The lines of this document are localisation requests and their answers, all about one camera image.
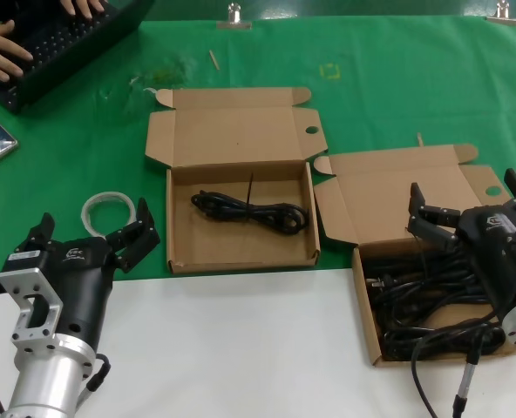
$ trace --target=box lid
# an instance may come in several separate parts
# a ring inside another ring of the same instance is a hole
[[[326,235],[358,245],[410,238],[413,182],[431,206],[503,204],[508,193],[492,168],[465,164],[477,155],[473,145],[441,145],[317,158],[315,169],[335,176],[315,186]]]
[[[307,88],[159,90],[146,155],[171,167],[304,160],[326,150]]]

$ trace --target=toothpick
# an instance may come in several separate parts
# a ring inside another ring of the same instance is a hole
[[[215,69],[216,69],[217,71],[219,71],[219,70],[220,70],[220,65],[219,65],[219,64],[217,64],[217,59],[215,59],[215,55],[214,55],[214,53],[212,52],[212,50],[209,50],[209,56],[212,58],[212,61],[214,61]]]

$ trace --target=green surface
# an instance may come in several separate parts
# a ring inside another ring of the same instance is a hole
[[[98,192],[144,196],[165,237],[165,177],[144,157],[159,106],[144,88],[299,85],[331,153],[415,146],[422,132],[427,145],[475,144],[500,175],[516,167],[516,28],[477,17],[318,17],[251,31],[148,22],[18,118],[0,107],[21,143],[0,162],[0,267],[43,212],[56,239],[85,236],[79,213]],[[112,230],[125,214],[98,218]],[[318,268],[349,265],[348,246],[322,241]],[[128,278],[168,275],[162,244]]]
[[[125,3],[129,0],[112,0]],[[498,0],[238,0],[247,20],[312,16],[492,16]],[[225,20],[224,0],[155,0],[148,20]],[[516,0],[510,2],[516,18]]]

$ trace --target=hole in box flap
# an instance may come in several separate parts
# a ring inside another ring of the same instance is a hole
[[[485,190],[485,193],[487,194],[487,196],[495,197],[502,194],[502,190],[497,185],[491,185]]]

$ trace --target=brown cardboard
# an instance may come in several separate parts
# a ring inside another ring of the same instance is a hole
[[[167,259],[174,273],[313,266],[320,253],[306,158],[325,151],[317,111],[294,107],[306,88],[161,90],[171,108],[150,116],[146,155],[168,165]],[[217,222],[190,201],[200,190],[257,205],[292,203],[309,211],[295,236],[255,222]]]
[[[352,266],[370,361],[377,366],[399,364],[382,358],[377,324],[370,310],[362,260],[418,252],[407,232],[411,183],[417,182],[431,206],[461,211],[481,205],[498,205],[509,197],[492,168],[466,165],[477,157],[472,145],[441,145],[377,152],[322,156],[315,168],[334,176],[315,186],[322,224],[329,238],[353,244]],[[490,196],[491,186],[500,189]],[[428,326],[442,327],[482,317],[489,306],[455,305],[438,310]],[[516,353],[506,343],[493,356]],[[449,354],[439,361],[464,361],[464,355]]]

